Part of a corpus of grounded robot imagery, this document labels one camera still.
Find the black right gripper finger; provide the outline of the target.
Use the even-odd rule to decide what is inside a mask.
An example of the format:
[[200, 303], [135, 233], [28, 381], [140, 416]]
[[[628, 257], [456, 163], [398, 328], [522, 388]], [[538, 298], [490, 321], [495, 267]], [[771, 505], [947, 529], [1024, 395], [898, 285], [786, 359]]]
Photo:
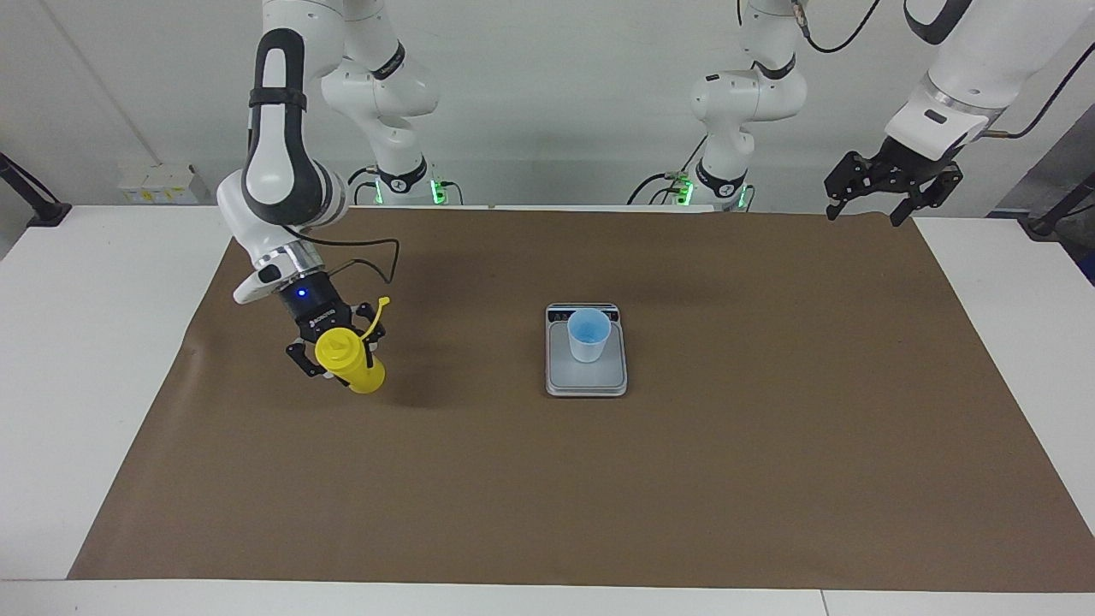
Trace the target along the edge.
[[306, 340], [293, 340], [287, 346], [287, 356], [293, 361], [293, 365], [298, 367], [302, 373], [308, 377], [331, 377], [328, 371], [324, 367], [316, 363], [316, 360], [312, 360], [306, 355], [308, 351], [308, 342]]
[[374, 303], [364, 303], [358, 306], [359, 318], [368, 319], [364, 333], [359, 338], [364, 342], [364, 355], [366, 355], [366, 367], [372, 370], [376, 367], [374, 350], [380, 339], [387, 335], [381, 316], [387, 309], [387, 301], [376, 301]]

